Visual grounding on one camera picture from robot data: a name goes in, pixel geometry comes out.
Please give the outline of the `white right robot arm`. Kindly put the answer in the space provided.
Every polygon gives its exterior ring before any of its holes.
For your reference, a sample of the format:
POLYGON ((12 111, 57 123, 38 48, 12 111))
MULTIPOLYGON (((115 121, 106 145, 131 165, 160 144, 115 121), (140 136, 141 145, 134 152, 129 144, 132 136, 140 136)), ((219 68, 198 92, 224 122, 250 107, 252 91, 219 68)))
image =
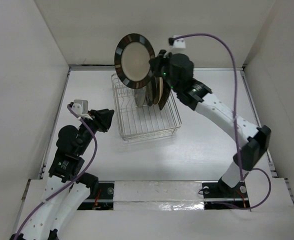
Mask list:
POLYGON ((229 197, 267 151, 271 129, 266 125, 258 127, 235 115, 208 86, 194 78, 194 64, 185 54, 165 56, 165 50, 161 50, 157 57, 149 60, 149 65, 153 75, 161 77, 181 103, 212 121, 238 143, 239 152, 218 180, 219 193, 229 197))

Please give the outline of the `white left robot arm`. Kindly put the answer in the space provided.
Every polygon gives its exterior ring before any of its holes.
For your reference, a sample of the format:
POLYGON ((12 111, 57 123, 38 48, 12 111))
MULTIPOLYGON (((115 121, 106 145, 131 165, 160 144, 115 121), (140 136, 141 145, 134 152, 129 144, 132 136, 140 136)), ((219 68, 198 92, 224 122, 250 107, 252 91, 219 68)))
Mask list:
POLYGON ((100 195, 99 179, 87 172, 98 151, 96 133, 106 133, 112 124, 113 109, 77 113, 75 103, 68 110, 80 126, 66 125, 58 132, 56 153, 40 203, 22 222, 12 240, 57 240, 76 210, 87 198, 100 195), (93 157, 85 163, 82 155, 94 142, 93 157))

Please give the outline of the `beige floral round plate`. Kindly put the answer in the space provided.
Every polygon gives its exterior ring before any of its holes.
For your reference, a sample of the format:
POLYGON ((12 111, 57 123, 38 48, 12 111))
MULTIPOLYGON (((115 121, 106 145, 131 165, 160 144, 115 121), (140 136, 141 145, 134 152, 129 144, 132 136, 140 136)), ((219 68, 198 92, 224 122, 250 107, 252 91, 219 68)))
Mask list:
POLYGON ((153 104, 157 105, 160 102, 162 95, 163 95, 164 83, 163 83, 163 79, 161 77, 156 77, 155 83, 156 83, 156 94, 153 99, 153 104))

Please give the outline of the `grey deer round plate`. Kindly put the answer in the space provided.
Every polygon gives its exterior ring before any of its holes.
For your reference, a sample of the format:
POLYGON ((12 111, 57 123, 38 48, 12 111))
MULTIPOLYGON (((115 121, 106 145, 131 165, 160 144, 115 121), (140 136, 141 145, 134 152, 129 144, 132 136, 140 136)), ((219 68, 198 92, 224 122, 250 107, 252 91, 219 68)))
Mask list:
POLYGON ((134 90, 134 101, 138 108, 142 108, 146 104, 146 88, 134 90))

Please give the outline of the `black striped rim plate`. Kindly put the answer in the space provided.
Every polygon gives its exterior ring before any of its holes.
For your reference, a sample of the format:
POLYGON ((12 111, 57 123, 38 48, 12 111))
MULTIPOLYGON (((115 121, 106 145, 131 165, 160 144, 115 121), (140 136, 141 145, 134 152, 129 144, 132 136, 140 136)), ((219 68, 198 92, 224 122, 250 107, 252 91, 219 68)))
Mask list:
POLYGON ((114 53, 118 79, 130 89, 145 87, 153 76, 149 61, 154 58, 154 49, 145 36, 127 34, 119 41, 114 53))

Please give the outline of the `brown rim cream plate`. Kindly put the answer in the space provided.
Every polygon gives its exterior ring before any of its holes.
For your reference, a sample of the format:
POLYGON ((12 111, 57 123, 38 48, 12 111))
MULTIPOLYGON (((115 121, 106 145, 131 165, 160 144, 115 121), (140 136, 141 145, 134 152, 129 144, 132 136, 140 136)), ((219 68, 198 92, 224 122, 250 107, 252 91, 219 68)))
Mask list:
POLYGON ((157 84, 155 79, 152 79, 146 85, 146 92, 145 92, 145 99, 149 107, 151 107, 154 104, 154 99, 156 97, 156 94, 157 94, 157 84))

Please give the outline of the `black floral square plate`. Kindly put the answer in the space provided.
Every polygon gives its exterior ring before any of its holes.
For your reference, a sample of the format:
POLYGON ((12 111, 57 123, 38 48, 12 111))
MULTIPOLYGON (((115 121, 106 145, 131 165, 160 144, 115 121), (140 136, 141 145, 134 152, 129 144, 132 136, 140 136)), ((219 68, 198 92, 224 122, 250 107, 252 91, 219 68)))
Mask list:
POLYGON ((163 83, 162 95, 158 102, 158 107, 160 111, 162 111, 163 108, 165 107, 166 102, 169 99, 169 96, 172 90, 172 87, 164 79, 162 79, 162 83, 163 83))

